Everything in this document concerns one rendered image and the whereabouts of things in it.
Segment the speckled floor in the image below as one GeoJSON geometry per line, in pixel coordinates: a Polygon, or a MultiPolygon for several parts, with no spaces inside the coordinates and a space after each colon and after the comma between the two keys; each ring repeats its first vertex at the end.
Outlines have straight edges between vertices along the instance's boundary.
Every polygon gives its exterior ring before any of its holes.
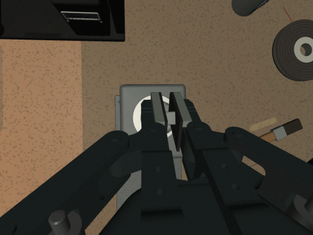
{"type": "MultiPolygon", "coordinates": [[[[313,20],[309,0],[269,1],[248,17],[228,0],[134,0],[125,1],[122,43],[0,40],[0,216],[114,130],[123,84],[184,84],[201,120],[218,132],[276,118],[250,131],[261,136],[299,118],[303,130],[272,144],[307,162],[313,81],[285,78],[271,54],[291,23],[283,7],[293,21],[313,20]]],[[[115,212],[116,196],[86,234],[99,234],[115,212]]]]}

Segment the paintbrush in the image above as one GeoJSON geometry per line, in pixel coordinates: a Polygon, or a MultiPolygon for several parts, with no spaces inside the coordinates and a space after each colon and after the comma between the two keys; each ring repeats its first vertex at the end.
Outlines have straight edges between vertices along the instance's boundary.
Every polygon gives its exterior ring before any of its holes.
{"type": "Polygon", "coordinates": [[[303,129],[303,127],[301,125],[300,119],[297,118],[284,125],[272,129],[267,134],[260,136],[260,138],[267,142],[278,141],[287,137],[288,135],[291,135],[292,133],[300,131],[301,129],[303,129]]]}

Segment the white ring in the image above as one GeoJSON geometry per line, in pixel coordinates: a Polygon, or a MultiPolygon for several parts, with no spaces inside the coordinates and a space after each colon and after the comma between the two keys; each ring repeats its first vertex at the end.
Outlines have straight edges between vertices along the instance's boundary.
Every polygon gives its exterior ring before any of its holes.
{"type": "Polygon", "coordinates": [[[301,62],[309,63],[313,61],[313,53],[311,53],[308,56],[305,56],[301,54],[301,51],[300,51],[301,46],[305,43],[309,44],[311,48],[313,49],[313,39],[309,37],[302,37],[302,38],[299,38],[294,45],[294,54],[297,57],[297,59],[300,60],[301,62]]]}
{"type": "MultiPolygon", "coordinates": [[[[141,130],[141,103],[144,100],[149,100],[149,99],[151,99],[151,95],[143,98],[141,101],[139,101],[139,103],[135,107],[135,110],[133,113],[133,123],[134,123],[134,126],[135,126],[137,132],[141,130]]],[[[169,104],[170,100],[168,98],[162,96],[162,99],[163,99],[163,102],[169,104]]],[[[172,131],[167,133],[167,137],[170,137],[171,134],[172,134],[172,131]]]]}

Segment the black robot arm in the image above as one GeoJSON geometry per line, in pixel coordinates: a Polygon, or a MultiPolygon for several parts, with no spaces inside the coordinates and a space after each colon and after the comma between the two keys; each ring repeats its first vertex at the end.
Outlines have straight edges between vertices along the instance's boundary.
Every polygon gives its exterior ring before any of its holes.
{"type": "Polygon", "coordinates": [[[133,193],[100,235],[313,234],[313,166],[238,128],[218,133],[180,93],[169,111],[188,181],[175,175],[160,93],[141,104],[142,129],[112,131],[0,218],[1,235],[84,235],[141,170],[133,193]],[[262,166],[263,176],[242,162],[262,166]]]}

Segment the tape roll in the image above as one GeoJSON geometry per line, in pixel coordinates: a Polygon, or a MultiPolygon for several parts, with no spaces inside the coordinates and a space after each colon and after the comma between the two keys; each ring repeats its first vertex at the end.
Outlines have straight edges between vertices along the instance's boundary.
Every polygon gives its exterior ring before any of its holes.
{"type": "Polygon", "coordinates": [[[285,77],[293,81],[309,81],[313,79],[312,50],[313,21],[298,20],[279,31],[272,55],[276,67],[285,77]]]}

